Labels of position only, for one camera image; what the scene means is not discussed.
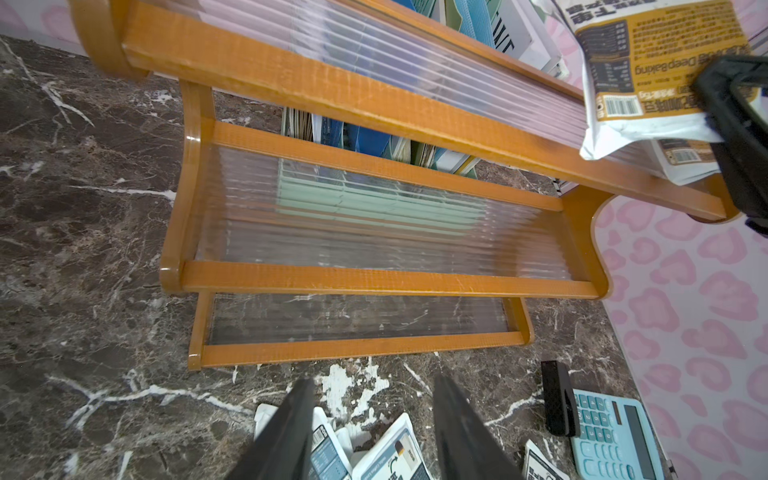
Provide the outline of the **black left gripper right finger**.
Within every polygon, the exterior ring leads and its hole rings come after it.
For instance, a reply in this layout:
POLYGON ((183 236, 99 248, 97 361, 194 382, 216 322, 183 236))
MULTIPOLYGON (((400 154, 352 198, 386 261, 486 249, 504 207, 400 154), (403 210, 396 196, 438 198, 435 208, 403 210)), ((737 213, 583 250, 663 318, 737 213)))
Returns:
POLYGON ((447 375, 434 379, 435 443, 442 479, 523 479, 520 468, 505 454, 447 375))

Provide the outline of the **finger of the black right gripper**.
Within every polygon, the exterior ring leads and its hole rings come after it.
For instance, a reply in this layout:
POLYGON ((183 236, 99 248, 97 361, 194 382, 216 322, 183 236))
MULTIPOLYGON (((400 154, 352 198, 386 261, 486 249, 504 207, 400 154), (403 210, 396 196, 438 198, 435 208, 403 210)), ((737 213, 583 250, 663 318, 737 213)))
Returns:
POLYGON ((556 360, 541 362, 547 430, 555 436, 578 437, 579 415, 568 367, 556 360))

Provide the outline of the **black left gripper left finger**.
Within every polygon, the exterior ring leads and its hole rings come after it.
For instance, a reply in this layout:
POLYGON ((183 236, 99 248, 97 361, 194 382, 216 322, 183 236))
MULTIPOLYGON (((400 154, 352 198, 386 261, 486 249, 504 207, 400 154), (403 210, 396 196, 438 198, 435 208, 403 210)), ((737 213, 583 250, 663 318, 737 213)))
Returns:
POLYGON ((311 379, 297 380, 226 479, 307 479, 314 393, 311 379))

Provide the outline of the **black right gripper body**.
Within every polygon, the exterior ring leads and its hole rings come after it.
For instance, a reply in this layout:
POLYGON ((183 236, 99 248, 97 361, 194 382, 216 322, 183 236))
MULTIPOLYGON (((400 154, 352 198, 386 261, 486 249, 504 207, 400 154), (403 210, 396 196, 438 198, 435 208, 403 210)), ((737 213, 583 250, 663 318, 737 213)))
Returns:
POLYGON ((711 144, 734 207, 745 224, 767 234, 767 121, 748 94, 767 88, 767 59, 726 55, 712 60, 696 77, 693 91, 707 124, 721 140, 711 144))

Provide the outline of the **yellow coffee bag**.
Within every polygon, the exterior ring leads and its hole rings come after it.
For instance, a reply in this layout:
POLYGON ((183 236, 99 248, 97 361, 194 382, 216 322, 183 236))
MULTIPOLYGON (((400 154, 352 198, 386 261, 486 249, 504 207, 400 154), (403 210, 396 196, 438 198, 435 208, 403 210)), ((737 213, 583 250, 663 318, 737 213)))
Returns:
POLYGON ((730 1, 558 1, 583 56, 587 130, 580 154, 600 160, 637 141, 721 139, 695 78, 750 45, 730 1))
POLYGON ((685 186, 720 172, 708 142, 665 139, 649 141, 648 147, 664 177, 675 185, 685 186))

